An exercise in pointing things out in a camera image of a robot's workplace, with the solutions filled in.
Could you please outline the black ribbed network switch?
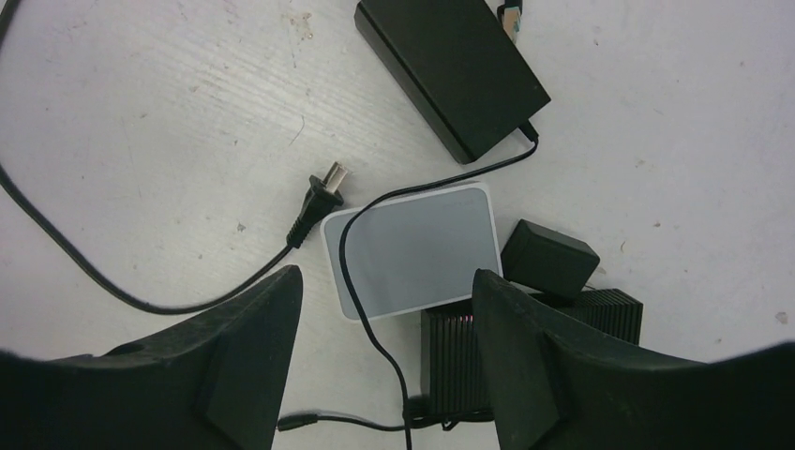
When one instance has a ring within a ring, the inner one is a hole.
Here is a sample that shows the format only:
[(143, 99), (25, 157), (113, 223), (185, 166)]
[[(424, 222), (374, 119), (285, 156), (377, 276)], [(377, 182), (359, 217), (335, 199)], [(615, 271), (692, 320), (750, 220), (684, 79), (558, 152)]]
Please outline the black ribbed network switch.
[[(531, 297), (614, 338), (639, 344), (643, 304), (619, 289), (586, 290), (575, 299)], [(470, 299), (421, 312), (421, 394), (410, 399), (417, 419), (491, 422), (493, 411)]]

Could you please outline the small black wall adapter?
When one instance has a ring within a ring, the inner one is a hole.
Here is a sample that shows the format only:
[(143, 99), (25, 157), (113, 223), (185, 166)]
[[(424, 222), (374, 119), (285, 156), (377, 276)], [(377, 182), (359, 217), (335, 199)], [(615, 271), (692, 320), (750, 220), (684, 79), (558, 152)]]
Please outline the small black wall adapter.
[(585, 242), (522, 219), (502, 248), (502, 276), (544, 294), (574, 301), (600, 263)]

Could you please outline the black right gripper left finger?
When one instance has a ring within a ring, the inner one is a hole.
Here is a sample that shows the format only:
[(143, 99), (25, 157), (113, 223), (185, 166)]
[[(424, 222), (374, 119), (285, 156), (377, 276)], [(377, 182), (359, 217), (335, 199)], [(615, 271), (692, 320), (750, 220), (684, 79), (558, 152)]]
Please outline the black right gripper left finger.
[(268, 449), (302, 309), (287, 265), (100, 356), (1, 355), (5, 449)]

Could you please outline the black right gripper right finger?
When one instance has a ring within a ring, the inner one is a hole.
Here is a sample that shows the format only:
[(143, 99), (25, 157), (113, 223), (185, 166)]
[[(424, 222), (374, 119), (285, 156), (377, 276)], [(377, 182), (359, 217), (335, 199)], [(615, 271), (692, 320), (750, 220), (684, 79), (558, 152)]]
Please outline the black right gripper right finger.
[(794, 345), (701, 363), (548, 307), (496, 273), (472, 282), (503, 449), (790, 449)]

